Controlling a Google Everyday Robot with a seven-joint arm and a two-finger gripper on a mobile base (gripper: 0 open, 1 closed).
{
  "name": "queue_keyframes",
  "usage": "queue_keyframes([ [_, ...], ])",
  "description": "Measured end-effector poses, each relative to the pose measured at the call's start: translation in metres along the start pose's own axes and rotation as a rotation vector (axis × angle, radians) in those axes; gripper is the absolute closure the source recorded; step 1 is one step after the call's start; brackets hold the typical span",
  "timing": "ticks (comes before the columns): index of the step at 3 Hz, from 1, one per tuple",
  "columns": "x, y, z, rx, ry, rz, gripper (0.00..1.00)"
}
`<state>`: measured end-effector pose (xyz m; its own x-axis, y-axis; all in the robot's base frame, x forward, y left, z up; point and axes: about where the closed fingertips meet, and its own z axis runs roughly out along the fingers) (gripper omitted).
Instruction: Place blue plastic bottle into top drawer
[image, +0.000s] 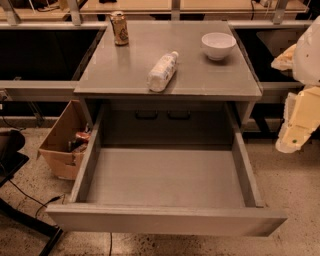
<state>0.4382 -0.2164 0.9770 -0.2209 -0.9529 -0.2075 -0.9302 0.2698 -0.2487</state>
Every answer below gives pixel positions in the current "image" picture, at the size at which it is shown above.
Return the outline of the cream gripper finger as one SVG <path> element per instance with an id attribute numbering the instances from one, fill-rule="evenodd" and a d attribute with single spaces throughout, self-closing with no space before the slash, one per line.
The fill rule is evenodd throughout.
<path id="1" fill-rule="evenodd" d="M 293 153 L 300 150 L 320 126 L 320 88 L 307 87 L 298 94 L 289 93 L 283 118 L 276 149 L 282 153 Z"/>
<path id="2" fill-rule="evenodd" d="M 293 44 L 271 62 L 271 67 L 280 71 L 291 70 L 296 45 Z"/>

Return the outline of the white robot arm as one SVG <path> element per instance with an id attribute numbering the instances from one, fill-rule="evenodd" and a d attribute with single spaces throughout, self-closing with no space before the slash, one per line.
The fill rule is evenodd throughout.
<path id="1" fill-rule="evenodd" d="M 276 142 L 282 153 L 301 149 L 320 126 L 320 17 L 298 39 L 273 60 L 271 67 L 292 70 L 293 78 L 304 85 L 298 94 L 289 93 L 284 107 L 284 123 Z"/>

